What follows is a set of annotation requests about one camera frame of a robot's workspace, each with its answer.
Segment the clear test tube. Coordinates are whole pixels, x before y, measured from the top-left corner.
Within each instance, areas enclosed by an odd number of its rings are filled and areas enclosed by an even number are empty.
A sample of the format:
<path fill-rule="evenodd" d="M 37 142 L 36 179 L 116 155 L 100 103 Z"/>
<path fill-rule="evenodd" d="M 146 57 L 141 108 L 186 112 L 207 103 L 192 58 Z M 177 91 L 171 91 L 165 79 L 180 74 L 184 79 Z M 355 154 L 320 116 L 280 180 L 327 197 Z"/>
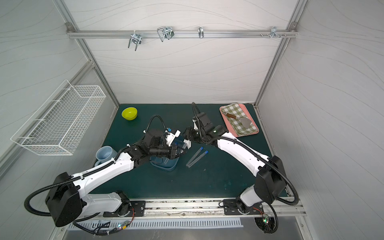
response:
<path fill-rule="evenodd" d="M 187 165 L 188 168 L 191 168 L 193 165 L 195 165 L 199 160 L 201 160 L 205 155 L 207 155 L 209 151 L 205 151 L 200 156 L 198 156 L 196 159 L 194 159 L 190 164 Z"/>
<path fill-rule="evenodd" d="M 197 158 L 197 156 L 199 155 L 199 153 L 203 150 L 204 148 L 203 147 L 200 147 L 197 152 L 191 157 L 191 159 L 186 163 L 186 166 L 188 167 L 192 161 L 195 160 L 195 158 Z"/>
<path fill-rule="evenodd" d="M 181 149 L 180 153 L 183 153 L 186 147 L 187 147 L 187 143 L 184 143 L 183 146 L 182 146 L 182 149 Z"/>

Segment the white gauze wipe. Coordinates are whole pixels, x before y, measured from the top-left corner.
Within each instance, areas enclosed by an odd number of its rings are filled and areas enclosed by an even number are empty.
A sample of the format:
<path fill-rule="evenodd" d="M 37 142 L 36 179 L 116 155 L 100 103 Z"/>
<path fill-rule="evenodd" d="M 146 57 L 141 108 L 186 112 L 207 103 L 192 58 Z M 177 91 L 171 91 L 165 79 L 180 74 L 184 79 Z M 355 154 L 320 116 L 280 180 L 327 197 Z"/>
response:
<path fill-rule="evenodd" d="M 192 142 L 190 140 L 184 140 L 184 143 L 187 143 L 187 147 L 185 149 L 190 149 Z"/>

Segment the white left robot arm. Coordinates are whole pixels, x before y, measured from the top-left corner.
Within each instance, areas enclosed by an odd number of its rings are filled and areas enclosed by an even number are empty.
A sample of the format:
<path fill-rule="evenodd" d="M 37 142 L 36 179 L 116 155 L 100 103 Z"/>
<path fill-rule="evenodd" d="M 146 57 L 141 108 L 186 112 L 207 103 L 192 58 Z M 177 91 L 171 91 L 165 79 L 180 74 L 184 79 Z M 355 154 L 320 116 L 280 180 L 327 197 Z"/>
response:
<path fill-rule="evenodd" d="M 129 212 L 130 200 L 121 191 L 109 194 L 91 192 L 114 177 L 136 169 L 150 161 L 151 157 L 175 159 L 182 147 L 174 140 L 181 132 L 148 130 L 144 137 L 122 150 L 111 160 L 92 169 L 74 174 L 74 182 L 51 189 L 46 198 L 49 213 L 57 227 L 63 227 L 78 217 L 104 212 L 123 216 Z"/>

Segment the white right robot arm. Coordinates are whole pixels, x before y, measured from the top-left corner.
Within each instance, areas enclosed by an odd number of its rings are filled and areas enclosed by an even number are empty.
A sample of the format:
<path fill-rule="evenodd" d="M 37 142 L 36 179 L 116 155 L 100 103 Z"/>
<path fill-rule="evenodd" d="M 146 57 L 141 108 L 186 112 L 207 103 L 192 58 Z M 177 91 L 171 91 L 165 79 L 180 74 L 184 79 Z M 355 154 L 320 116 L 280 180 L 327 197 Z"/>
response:
<path fill-rule="evenodd" d="M 251 207 L 256 203 L 272 204 L 286 187 L 282 175 L 282 161 L 274 156 L 263 155 L 230 133 L 223 126 L 214 126 L 205 113 L 192 118 L 194 125 L 184 133 L 187 140 L 214 146 L 244 165 L 255 177 L 255 183 L 238 195 L 238 205 L 242 208 Z"/>

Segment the blue plastic tub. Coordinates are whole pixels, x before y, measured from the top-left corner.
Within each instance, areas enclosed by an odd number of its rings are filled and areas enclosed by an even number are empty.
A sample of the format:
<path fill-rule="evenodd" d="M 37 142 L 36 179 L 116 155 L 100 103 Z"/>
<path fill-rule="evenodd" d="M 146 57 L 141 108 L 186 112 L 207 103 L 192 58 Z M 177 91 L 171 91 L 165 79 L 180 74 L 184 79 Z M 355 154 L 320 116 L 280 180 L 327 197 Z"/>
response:
<path fill-rule="evenodd" d="M 177 149 L 177 152 L 176 152 L 176 154 L 179 155 L 181 152 L 183 152 L 183 150 L 181 148 L 183 148 L 183 145 L 184 145 L 184 138 L 183 137 L 177 137 L 173 141 L 173 145 L 179 146 Z M 177 163 L 179 161 L 179 158 L 180 157 L 177 157 L 174 159 L 168 159 L 166 157 L 152 156 L 152 157 L 150 157 L 150 163 L 155 168 L 158 168 L 158 169 L 166 171 L 166 172 L 171 172 L 176 168 Z"/>

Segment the yellow green bowl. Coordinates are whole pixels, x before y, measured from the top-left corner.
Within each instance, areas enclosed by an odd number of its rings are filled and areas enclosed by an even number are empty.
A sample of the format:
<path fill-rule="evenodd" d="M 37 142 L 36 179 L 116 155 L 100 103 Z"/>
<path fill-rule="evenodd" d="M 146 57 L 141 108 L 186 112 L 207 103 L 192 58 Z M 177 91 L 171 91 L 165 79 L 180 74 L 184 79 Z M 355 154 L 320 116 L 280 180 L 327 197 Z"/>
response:
<path fill-rule="evenodd" d="M 135 120 L 137 116 L 138 110 L 134 107 L 129 107 L 122 111 L 122 117 L 127 121 Z"/>

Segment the light blue mug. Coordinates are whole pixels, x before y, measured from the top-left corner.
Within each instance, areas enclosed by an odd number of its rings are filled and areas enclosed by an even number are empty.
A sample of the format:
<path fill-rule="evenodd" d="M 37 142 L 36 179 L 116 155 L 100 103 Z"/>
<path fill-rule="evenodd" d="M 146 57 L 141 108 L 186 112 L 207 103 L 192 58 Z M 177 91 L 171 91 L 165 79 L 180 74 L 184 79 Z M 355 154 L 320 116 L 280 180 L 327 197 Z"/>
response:
<path fill-rule="evenodd" d="M 95 167 L 97 167 L 100 164 L 103 164 L 112 158 L 115 158 L 117 156 L 117 152 L 110 146 L 104 146 L 100 148 L 96 153 L 96 163 Z"/>

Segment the metal clamp hook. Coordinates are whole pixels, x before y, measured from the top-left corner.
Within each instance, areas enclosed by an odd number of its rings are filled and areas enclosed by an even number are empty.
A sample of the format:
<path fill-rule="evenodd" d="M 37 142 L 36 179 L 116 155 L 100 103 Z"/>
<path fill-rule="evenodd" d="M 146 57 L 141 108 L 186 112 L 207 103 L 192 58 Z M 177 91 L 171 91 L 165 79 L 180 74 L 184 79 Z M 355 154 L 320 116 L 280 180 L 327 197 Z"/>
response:
<path fill-rule="evenodd" d="M 269 39 L 277 38 L 277 39 L 281 39 L 281 38 L 285 38 L 287 35 L 286 34 L 279 34 L 278 30 L 277 30 L 277 27 L 272 27 L 268 34 L 260 34 L 260 36 L 262 38 L 269 38 Z"/>
<path fill-rule="evenodd" d="M 141 35 L 137 34 L 134 32 L 133 34 L 130 35 L 129 43 L 128 43 L 128 48 L 131 46 L 135 46 L 135 51 L 137 51 L 138 46 L 142 43 L 142 37 Z"/>
<path fill-rule="evenodd" d="M 158 28 L 157 33 L 159 35 L 161 42 L 164 42 L 165 39 L 170 40 L 175 35 L 173 28 L 169 26 Z"/>
<path fill-rule="evenodd" d="M 203 27 L 198 27 L 198 35 L 199 35 L 199 39 L 204 38 L 204 28 Z"/>

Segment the wooden handled metal spatula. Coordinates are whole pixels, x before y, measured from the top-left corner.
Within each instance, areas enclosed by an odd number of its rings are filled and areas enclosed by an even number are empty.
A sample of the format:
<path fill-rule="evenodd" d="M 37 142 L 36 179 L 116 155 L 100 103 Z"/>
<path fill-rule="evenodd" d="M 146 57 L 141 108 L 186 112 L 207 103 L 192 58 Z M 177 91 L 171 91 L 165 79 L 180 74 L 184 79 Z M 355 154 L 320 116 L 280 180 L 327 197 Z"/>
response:
<path fill-rule="evenodd" d="M 235 120 L 239 120 L 241 122 L 241 124 L 243 125 L 244 128 L 248 129 L 250 126 L 251 126 L 251 123 L 252 121 L 246 117 L 237 117 L 233 114 L 229 114 L 229 113 L 226 113 L 226 112 L 223 112 L 223 114 L 229 118 L 232 118 L 232 119 L 235 119 Z"/>

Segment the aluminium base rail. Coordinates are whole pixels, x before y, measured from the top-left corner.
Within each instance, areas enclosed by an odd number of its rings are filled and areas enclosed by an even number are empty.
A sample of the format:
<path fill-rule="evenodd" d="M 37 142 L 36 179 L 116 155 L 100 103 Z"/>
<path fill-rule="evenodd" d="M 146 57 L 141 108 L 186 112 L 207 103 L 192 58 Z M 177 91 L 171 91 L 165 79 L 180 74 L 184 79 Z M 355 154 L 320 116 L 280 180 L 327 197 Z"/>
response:
<path fill-rule="evenodd" d="M 181 198 L 181 199 L 131 199 L 136 218 L 165 219 L 165 218 L 221 218 L 221 217 L 261 217 L 262 213 L 278 217 L 306 217 L 307 213 L 302 203 L 289 206 L 275 201 L 257 203 L 246 208 L 241 214 L 236 209 L 235 198 Z"/>

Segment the aluminium cross rail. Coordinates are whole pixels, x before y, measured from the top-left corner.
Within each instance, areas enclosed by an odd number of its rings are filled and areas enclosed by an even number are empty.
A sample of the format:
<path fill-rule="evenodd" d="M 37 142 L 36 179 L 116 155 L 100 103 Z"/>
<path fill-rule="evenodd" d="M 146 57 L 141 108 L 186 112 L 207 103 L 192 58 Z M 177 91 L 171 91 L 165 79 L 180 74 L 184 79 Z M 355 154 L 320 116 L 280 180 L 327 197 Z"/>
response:
<path fill-rule="evenodd" d="M 136 32 L 142 39 L 159 39 L 156 30 L 144 31 L 76 31 L 68 32 L 71 39 L 129 39 Z M 203 39 L 248 39 L 262 38 L 260 34 L 268 34 L 270 30 L 206 30 Z M 173 39 L 199 39 L 198 30 L 174 30 Z M 297 31 L 278 30 L 279 34 L 286 34 L 285 38 L 295 38 Z"/>

